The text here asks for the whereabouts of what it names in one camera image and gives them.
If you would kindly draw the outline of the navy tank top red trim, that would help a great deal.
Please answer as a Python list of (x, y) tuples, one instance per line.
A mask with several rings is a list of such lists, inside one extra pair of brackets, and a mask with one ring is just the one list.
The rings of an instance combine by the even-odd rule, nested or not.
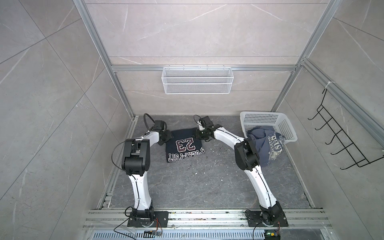
[(177, 162), (205, 153), (202, 141), (194, 137), (197, 128), (171, 131), (172, 138), (166, 142), (166, 160)]

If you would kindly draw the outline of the grey-blue printed tank top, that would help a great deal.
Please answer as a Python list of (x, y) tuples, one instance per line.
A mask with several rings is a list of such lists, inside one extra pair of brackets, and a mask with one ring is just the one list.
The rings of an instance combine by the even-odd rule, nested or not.
[(262, 168), (283, 152), (285, 136), (276, 132), (272, 126), (257, 126), (247, 131), (247, 136), (255, 143)]

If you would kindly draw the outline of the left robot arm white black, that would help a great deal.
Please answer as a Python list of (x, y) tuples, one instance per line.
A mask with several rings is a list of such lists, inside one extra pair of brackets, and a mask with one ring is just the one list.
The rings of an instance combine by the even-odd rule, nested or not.
[(155, 222), (153, 201), (148, 188), (148, 170), (151, 164), (151, 146), (160, 146), (172, 138), (169, 130), (151, 130), (135, 139), (124, 142), (121, 169), (129, 176), (133, 187), (134, 200), (129, 225), (133, 222), (149, 227)]

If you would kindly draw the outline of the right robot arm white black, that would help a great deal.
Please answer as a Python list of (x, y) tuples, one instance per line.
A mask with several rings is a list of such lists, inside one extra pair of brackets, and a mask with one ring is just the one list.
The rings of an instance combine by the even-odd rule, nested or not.
[(239, 137), (220, 125), (200, 127), (195, 131), (194, 137), (204, 141), (215, 139), (234, 150), (237, 166), (246, 173), (258, 196), (263, 224), (276, 224), (284, 211), (262, 173), (259, 154), (252, 139)]

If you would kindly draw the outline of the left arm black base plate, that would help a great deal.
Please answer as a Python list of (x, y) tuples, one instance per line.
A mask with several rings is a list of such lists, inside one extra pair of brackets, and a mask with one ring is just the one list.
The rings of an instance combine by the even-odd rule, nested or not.
[(167, 227), (169, 221), (169, 212), (155, 211), (150, 218), (140, 217), (139, 214), (131, 214), (128, 218), (127, 227), (136, 228), (156, 228)]

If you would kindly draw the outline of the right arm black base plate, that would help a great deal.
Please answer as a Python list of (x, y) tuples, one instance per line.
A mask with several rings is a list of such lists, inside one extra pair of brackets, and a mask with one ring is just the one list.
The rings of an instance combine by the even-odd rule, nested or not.
[(244, 212), (249, 227), (288, 227), (289, 223), (284, 212), (269, 214), (262, 211), (246, 210)]

